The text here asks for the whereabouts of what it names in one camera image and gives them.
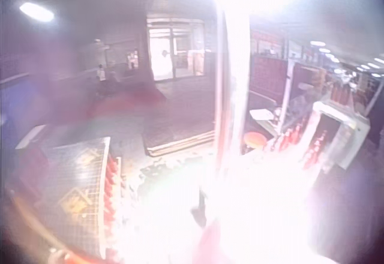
red bottle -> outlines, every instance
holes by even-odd
[[[285,149],[287,149],[290,145],[290,138],[291,138],[291,135],[292,135],[292,129],[288,129],[285,134],[284,134],[284,139],[283,139],[283,142],[281,144],[281,148],[280,150],[283,151]]]
[[[301,124],[296,125],[295,130],[292,132],[290,137],[291,144],[296,145],[297,143],[299,143],[301,128]]]

stool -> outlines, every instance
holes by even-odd
[[[266,145],[267,141],[267,138],[261,133],[247,132],[244,135],[244,143],[247,147],[245,153],[254,149],[262,149]]]

bottle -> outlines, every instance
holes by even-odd
[[[340,100],[340,92],[341,92],[341,86],[338,82],[334,83],[332,87],[332,94],[331,94],[331,100],[335,102],[339,102]]]
[[[296,125],[295,130],[293,131],[290,137],[291,144],[296,145],[297,143],[299,143],[301,128],[302,124]]]
[[[283,150],[285,150],[285,149],[287,149],[289,147],[289,145],[290,145],[290,137],[292,135],[292,131],[293,130],[290,128],[290,129],[288,129],[285,132],[284,139],[283,139],[283,142],[282,142],[281,148],[280,148],[281,151],[283,151]]]

glass door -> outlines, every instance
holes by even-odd
[[[149,30],[154,80],[204,75],[204,25],[186,23]]]
[[[149,30],[151,65],[155,81],[172,79],[174,76],[170,39],[169,28]]]

